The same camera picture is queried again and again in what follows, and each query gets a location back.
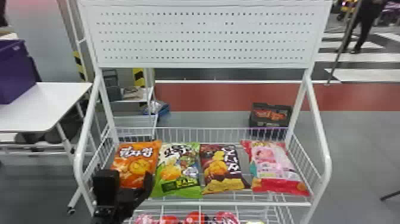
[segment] white stripe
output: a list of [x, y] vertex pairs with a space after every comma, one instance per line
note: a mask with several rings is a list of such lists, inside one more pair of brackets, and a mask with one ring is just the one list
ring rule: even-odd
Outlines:
[[[319, 53], [316, 61], [335, 61], [336, 53]], [[393, 53], [344, 53], [339, 61], [350, 62], [400, 62], [400, 54]]]
[[343, 38], [344, 33], [324, 33], [323, 38]]
[[[349, 44], [349, 49], [354, 48], [356, 41], [352, 41]], [[321, 44], [321, 48], [339, 48], [340, 45], [342, 44], [341, 41], [333, 41], [333, 42], [322, 42]], [[365, 42], [362, 45], [362, 48], [383, 48], [382, 46], [376, 44], [376, 43], [372, 43], [372, 42]]]
[[333, 75], [342, 82], [400, 82], [400, 69], [335, 69]]
[[400, 42], [400, 36], [393, 33], [375, 33], [376, 35], [383, 36], [384, 38]]

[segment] perforated metal panel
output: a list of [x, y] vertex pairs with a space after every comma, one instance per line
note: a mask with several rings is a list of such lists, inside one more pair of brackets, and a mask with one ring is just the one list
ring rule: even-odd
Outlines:
[[310, 66], [327, 1], [81, 1], [100, 67]]

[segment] purple box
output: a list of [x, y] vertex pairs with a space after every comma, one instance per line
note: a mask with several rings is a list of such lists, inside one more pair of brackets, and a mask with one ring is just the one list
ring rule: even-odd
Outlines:
[[36, 83], [38, 72], [23, 40], [0, 40], [0, 104], [9, 104]]

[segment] red snack package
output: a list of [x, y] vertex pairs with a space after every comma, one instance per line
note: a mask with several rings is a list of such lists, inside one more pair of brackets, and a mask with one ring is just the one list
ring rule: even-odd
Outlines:
[[208, 222], [208, 216], [204, 213], [200, 213], [198, 211], [192, 211], [191, 213], [189, 213], [185, 220], [184, 220], [184, 224], [204, 224]]
[[143, 187], [145, 173], [154, 173], [160, 147], [161, 141], [120, 144], [111, 169], [120, 173], [122, 187]]
[[179, 224], [179, 219], [176, 216], [162, 216], [158, 224]]
[[288, 158], [284, 142], [242, 140], [240, 143], [249, 154], [254, 192], [310, 195]]
[[239, 219], [232, 213], [227, 211], [219, 211], [213, 218], [215, 224], [240, 224]]

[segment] orange snack bag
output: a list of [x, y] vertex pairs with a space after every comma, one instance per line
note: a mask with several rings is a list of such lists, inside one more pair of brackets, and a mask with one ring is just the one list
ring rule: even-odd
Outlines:
[[132, 142], [120, 144], [111, 169], [120, 172], [124, 188], [141, 188], [145, 173], [155, 171], [161, 141]]

